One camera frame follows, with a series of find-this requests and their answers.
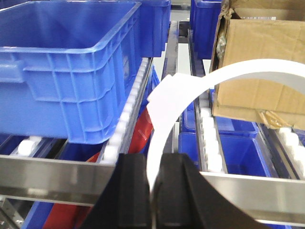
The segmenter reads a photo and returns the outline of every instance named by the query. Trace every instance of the blue plastic crate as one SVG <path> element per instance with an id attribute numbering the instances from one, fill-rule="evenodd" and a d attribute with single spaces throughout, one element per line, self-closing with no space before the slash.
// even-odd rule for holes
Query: blue plastic crate
<path id="1" fill-rule="evenodd" d="M 8 8 L 14 5 L 25 3 L 31 0 L 0 0 L 0 9 Z"/>
<path id="2" fill-rule="evenodd" d="M 178 136 L 178 153 L 187 154 L 198 166 L 198 149 L 195 133 L 180 133 Z"/>
<path id="3" fill-rule="evenodd" d="M 69 161 L 86 161 L 100 151 L 102 144 L 86 145 L 68 143 L 59 159 Z M 30 209 L 21 229 L 41 229 L 45 224 L 53 203 L 35 202 Z"/>
<path id="4" fill-rule="evenodd" d="M 192 0 L 190 20 L 194 50 L 199 59 L 211 59 L 220 8 L 221 0 Z"/>
<path id="5" fill-rule="evenodd" d="M 159 78 L 158 78 L 155 68 L 153 66 L 152 73 L 148 76 L 148 82 L 147 82 L 147 85 L 146 85 L 146 88 L 144 91 L 143 100 L 142 100 L 142 104 L 140 106 L 138 117 L 141 115 L 141 113 L 143 112 L 143 110 L 146 108 L 146 106 L 148 104 L 148 100 L 147 100 L 148 96 L 159 83 L 160 83 Z"/>
<path id="6" fill-rule="evenodd" d="M 135 0 L 140 7 L 140 31 L 142 57 L 161 57 L 165 50 L 170 25 L 170 0 Z"/>
<path id="7" fill-rule="evenodd" d="M 241 136 L 220 135 L 228 173 L 270 177 L 256 140 Z"/>
<path id="8" fill-rule="evenodd" d="M 42 229 L 53 205 L 53 203 L 36 201 L 25 218 L 21 229 Z"/>
<path id="9" fill-rule="evenodd" d="M 219 134 L 255 138 L 258 133 L 256 123 L 231 118 L 216 117 Z"/>
<path id="10" fill-rule="evenodd" d="M 9 135 L 0 135 L 0 145 L 8 139 Z"/>
<path id="11" fill-rule="evenodd" d="M 0 11 L 0 133 L 107 140 L 141 64 L 140 5 L 32 1 Z"/>
<path id="12" fill-rule="evenodd" d="M 187 108 L 186 108 L 188 111 L 193 111 L 194 110 L 194 102 L 191 102 Z"/>
<path id="13" fill-rule="evenodd" d="M 186 109 L 182 113 L 181 132 L 196 133 L 195 112 Z"/>

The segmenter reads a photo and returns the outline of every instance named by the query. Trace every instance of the white plastic strip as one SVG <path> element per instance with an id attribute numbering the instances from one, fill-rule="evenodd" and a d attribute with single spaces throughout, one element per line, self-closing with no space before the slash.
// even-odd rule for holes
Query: white plastic strip
<path id="1" fill-rule="evenodd" d="M 152 191 L 162 151 L 172 126 L 196 97 L 215 85 L 234 79 L 265 79 L 282 83 L 305 94 L 305 65 L 292 61 L 258 59 L 238 62 L 203 78 L 176 73 L 166 76 L 153 90 L 147 105 L 154 127 L 147 158 L 147 177 Z"/>

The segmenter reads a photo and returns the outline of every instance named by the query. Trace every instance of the crate handle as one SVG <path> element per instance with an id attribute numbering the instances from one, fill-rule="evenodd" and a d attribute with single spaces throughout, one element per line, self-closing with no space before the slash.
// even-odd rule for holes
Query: crate handle
<path id="1" fill-rule="evenodd" d="M 1 83 L 23 83 L 24 61 L 1 61 L 0 60 L 0 82 Z"/>

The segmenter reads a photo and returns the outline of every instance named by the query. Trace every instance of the black plastic object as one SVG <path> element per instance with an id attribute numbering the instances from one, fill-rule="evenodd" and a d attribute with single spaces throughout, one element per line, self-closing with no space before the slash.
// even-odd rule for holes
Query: black plastic object
<path id="1" fill-rule="evenodd" d="M 221 196 L 184 154 L 163 154 L 155 196 L 158 229 L 269 229 Z"/>
<path id="2" fill-rule="evenodd" d="M 151 229 L 146 158 L 119 155 L 113 175 L 80 229 Z"/>

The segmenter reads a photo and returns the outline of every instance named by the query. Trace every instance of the cardboard box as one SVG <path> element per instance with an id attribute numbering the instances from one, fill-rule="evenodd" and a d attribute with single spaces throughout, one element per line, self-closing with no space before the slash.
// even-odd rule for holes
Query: cardboard box
<path id="1" fill-rule="evenodd" d="M 262 58 L 305 63 L 304 21 L 304 0 L 223 1 L 210 71 Z M 305 129 L 305 96 L 282 84 L 236 80 L 216 93 L 215 116 Z"/>

